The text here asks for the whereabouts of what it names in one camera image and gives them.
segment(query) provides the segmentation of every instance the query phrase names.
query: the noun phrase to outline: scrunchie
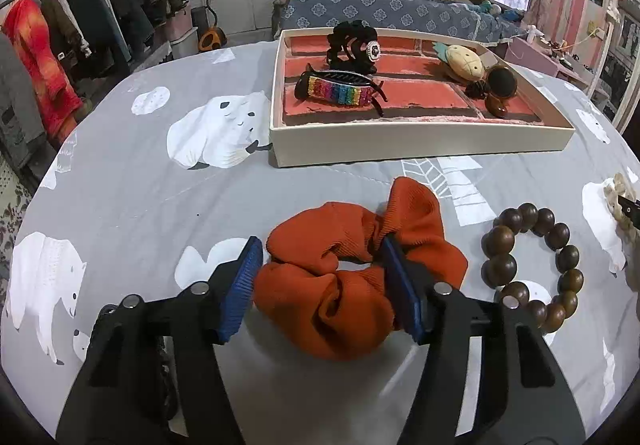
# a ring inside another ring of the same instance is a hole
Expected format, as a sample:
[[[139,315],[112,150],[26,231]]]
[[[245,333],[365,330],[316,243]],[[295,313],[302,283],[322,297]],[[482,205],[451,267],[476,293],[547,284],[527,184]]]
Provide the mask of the scrunchie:
[[[382,266],[338,270],[338,260],[371,263],[386,234],[407,258],[456,288],[462,252],[444,239],[438,199],[410,178],[397,178],[384,216],[351,203],[325,203],[278,225],[267,240],[272,262],[258,272],[254,300],[289,339],[323,359],[349,360],[376,349],[394,328]]]

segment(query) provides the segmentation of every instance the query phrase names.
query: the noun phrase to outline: wooden bead bracelet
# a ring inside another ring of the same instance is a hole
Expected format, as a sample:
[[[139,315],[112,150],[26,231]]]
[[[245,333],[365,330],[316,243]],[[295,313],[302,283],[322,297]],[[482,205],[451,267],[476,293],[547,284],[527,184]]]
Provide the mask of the wooden bead bracelet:
[[[556,252],[556,266],[562,274],[558,281],[558,295],[545,305],[542,301],[529,301],[529,288],[516,281],[518,265],[511,255],[515,234],[531,230],[538,237],[545,237],[546,245]],[[489,260],[482,265],[482,277],[491,287],[504,286],[499,298],[515,297],[526,307],[545,333],[560,329],[565,319],[578,307],[577,293],[584,284],[582,272],[575,268],[580,252],[568,245],[571,233],[564,222],[556,222],[556,216],[548,208],[538,210],[531,203],[523,203],[517,209],[507,208],[494,221],[494,227],[482,237],[482,249]]]

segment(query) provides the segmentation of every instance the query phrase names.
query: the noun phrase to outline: cardboard tray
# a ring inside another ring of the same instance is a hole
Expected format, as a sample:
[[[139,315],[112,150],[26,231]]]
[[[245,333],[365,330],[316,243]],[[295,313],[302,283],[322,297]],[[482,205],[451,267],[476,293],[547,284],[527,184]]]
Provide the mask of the cardboard tray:
[[[483,44],[428,33],[377,28],[378,37],[396,37],[467,46],[479,56]],[[544,125],[466,123],[460,121],[354,121],[285,125],[282,119],[287,46],[299,36],[326,36],[332,28],[284,30],[280,35],[273,77],[270,135],[278,166],[419,158],[463,154],[543,152],[564,149],[574,126],[528,80],[513,71],[527,105]],[[509,67],[497,59],[498,64]]]

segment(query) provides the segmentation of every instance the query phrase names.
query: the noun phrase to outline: metal screw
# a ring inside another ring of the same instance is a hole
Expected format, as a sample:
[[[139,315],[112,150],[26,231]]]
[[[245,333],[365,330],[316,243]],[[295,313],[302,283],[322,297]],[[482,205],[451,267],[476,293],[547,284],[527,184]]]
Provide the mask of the metal screw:
[[[140,304],[140,297],[135,294],[127,295],[122,301],[122,305],[126,308],[135,308],[138,304]]]
[[[453,291],[453,288],[448,282],[436,282],[436,284],[433,285],[433,290],[440,295],[449,295],[449,293]]]
[[[204,281],[199,281],[191,285],[191,293],[194,295],[204,295],[207,291],[209,291],[209,284]]]
[[[505,298],[503,298],[502,304],[510,310],[514,310],[520,305],[518,299],[516,299],[513,295],[507,295]]]

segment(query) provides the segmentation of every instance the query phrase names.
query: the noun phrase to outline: brown bead ornament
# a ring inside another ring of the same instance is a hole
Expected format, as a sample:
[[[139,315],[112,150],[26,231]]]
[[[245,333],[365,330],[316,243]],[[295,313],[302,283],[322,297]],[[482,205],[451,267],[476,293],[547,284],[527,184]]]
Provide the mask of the brown bead ornament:
[[[500,300],[507,297],[507,295],[515,297],[520,303],[520,306],[526,306],[529,302],[529,288],[527,288],[527,285],[524,284],[524,282],[510,282],[507,286],[502,288],[499,295]]]
[[[580,251],[574,245],[566,245],[556,256],[556,265],[561,273],[578,266]]]
[[[545,323],[542,324],[542,329],[545,333],[554,333],[558,331],[560,326],[562,326],[565,317],[566,312],[564,311],[564,306],[562,306],[562,304],[552,302],[546,307],[546,320]]]
[[[584,285],[584,276],[577,268],[566,272],[558,281],[558,289],[560,291],[572,291],[578,293]]]
[[[498,225],[486,234],[485,245],[488,257],[500,253],[509,253],[516,244],[516,238],[509,227]]]
[[[518,265],[511,253],[494,255],[486,262],[486,277],[494,288],[509,284],[517,271]]]
[[[536,224],[533,225],[532,232],[538,237],[542,237],[554,227],[555,222],[556,216],[554,216],[554,213],[551,210],[548,208],[540,208],[538,211],[538,220],[536,221]]]
[[[564,318],[568,319],[578,309],[578,296],[574,291],[563,291],[554,297],[554,302],[562,304],[564,307]]]
[[[521,231],[523,233],[530,231],[538,221],[538,209],[532,203],[523,203],[518,207],[518,212],[522,216]]]
[[[504,107],[500,98],[496,98],[495,96],[489,95],[486,97],[484,99],[484,107],[496,118],[504,118],[507,116],[507,108]]]
[[[546,304],[542,300],[532,300],[527,304],[527,310],[536,321],[536,326],[541,328],[546,320]]]
[[[570,236],[569,227],[564,222],[557,222],[545,235],[545,243],[551,250],[560,250],[569,242]]]
[[[498,224],[509,227],[517,234],[522,229],[522,214],[515,208],[507,208],[498,216]]]

